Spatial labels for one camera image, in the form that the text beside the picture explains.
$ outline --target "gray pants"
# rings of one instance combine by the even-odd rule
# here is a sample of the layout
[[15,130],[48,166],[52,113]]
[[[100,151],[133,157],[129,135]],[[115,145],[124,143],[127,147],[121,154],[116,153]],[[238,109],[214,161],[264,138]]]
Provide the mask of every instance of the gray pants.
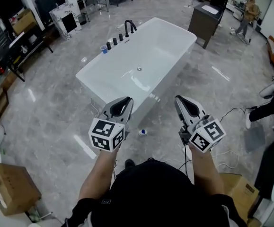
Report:
[[249,20],[244,18],[240,24],[240,27],[236,30],[236,34],[240,33],[243,30],[243,35],[246,36],[248,24]]

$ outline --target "white bathtub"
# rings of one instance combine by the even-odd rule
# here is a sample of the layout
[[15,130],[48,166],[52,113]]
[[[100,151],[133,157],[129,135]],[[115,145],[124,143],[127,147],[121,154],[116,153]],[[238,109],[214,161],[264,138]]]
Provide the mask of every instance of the white bathtub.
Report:
[[101,107],[119,97],[133,98],[129,125],[137,127],[185,67],[195,41],[194,34],[155,17],[94,58],[76,77]]

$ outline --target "blue cup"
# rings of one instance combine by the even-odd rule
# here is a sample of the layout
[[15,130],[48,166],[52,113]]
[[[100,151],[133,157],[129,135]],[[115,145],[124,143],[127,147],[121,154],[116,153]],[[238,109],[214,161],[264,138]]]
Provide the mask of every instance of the blue cup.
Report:
[[102,50],[103,54],[107,53],[107,46],[106,45],[101,46],[100,49]]

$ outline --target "gray tile floor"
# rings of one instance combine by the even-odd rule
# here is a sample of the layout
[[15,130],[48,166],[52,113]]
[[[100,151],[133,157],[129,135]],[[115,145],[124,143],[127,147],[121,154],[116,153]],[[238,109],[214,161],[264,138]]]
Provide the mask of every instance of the gray tile floor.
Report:
[[[111,6],[109,13],[95,13],[77,36],[69,41],[57,40],[52,45],[53,54],[42,51],[26,73],[26,82],[17,80],[10,89],[10,105],[1,120],[7,133],[2,147],[17,164],[28,169],[43,195],[42,205],[60,219],[70,216],[80,186],[94,165],[94,160],[73,137],[77,135],[90,145],[88,129],[96,114],[75,74],[100,53],[100,46],[107,39],[118,35],[115,27],[126,19],[141,24],[159,17],[188,29],[193,9],[186,6],[191,3],[192,0],[134,0],[121,3],[118,8]],[[233,107],[246,108],[265,102],[258,92],[274,76],[265,39],[255,33],[251,45],[246,46],[229,35],[230,27],[239,23],[228,11],[221,25],[206,50],[200,46],[203,41],[198,40],[200,45],[195,45],[189,64],[141,122],[140,128],[146,129],[148,135],[141,137],[137,130],[131,132],[119,151],[116,173],[123,169],[128,158],[136,163],[149,157],[184,161],[177,133],[181,123],[173,105],[175,95],[194,98],[219,119]],[[228,76],[230,82],[212,66]],[[265,145],[274,139],[273,122],[272,116],[256,123],[263,126]],[[246,151],[245,116],[241,111],[228,114],[222,125],[227,136],[212,154],[233,150],[239,155],[239,163],[235,169],[221,165],[218,170],[243,174],[254,181],[265,146]],[[229,152],[215,157],[215,164],[235,166],[237,160]],[[174,167],[181,165],[173,160],[168,162]],[[188,173],[192,178],[191,164]]]

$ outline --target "faucet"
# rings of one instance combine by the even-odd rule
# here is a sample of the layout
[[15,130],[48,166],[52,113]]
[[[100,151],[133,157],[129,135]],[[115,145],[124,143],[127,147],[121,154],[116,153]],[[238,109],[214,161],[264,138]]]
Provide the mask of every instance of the faucet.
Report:
[[127,32],[127,23],[130,23],[130,24],[131,24],[132,33],[133,33],[133,29],[134,29],[135,31],[137,31],[136,25],[135,25],[131,20],[126,20],[126,21],[124,22],[124,26],[125,26],[125,37],[129,37],[129,34],[128,34],[128,32]]

